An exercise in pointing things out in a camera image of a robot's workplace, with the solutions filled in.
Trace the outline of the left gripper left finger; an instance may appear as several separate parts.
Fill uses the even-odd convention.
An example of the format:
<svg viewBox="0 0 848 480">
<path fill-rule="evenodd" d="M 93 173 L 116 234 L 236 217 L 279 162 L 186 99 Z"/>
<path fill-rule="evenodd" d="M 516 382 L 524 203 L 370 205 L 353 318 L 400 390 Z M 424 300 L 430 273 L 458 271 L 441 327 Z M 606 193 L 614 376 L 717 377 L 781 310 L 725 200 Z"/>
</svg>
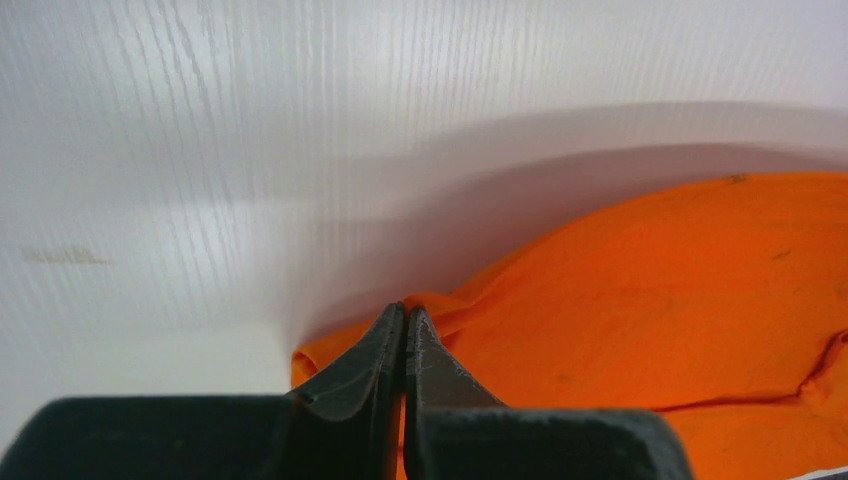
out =
<svg viewBox="0 0 848 480">
<path fill-rule="evenodd" d="M 69 397 L 42 407 L 5 479 L 390 479 L 405 313 L 283 395 Z"/>
</svg>

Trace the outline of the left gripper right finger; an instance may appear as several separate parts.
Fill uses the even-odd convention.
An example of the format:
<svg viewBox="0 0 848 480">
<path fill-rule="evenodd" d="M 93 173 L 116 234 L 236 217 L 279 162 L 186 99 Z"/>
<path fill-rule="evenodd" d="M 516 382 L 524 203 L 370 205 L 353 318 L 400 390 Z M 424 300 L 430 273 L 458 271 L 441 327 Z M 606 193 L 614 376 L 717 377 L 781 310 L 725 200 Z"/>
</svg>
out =
<svg viewBox="0 0 848 480">
<path fill-rule="evenodd" d="M 633 409 L 515 408 L 484 388 L 409 315 L 404 468 L 410 479 L 690 479 L 658 415 Z"/>
</svg>

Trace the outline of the orange t shirt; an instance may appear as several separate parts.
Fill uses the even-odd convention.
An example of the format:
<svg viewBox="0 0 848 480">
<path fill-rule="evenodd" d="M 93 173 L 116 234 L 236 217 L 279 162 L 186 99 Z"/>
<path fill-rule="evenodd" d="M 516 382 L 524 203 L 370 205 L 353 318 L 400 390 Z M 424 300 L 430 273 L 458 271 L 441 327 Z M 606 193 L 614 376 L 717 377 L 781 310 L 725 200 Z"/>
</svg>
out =
<svg viewBox="0 0 848 480">
<path fill-rule="evenodd" d="M 510 406 L 660 414 L 699 479 L 847 463 L 843 174 L 655 192 L 404 303 Z"/>
</svg>

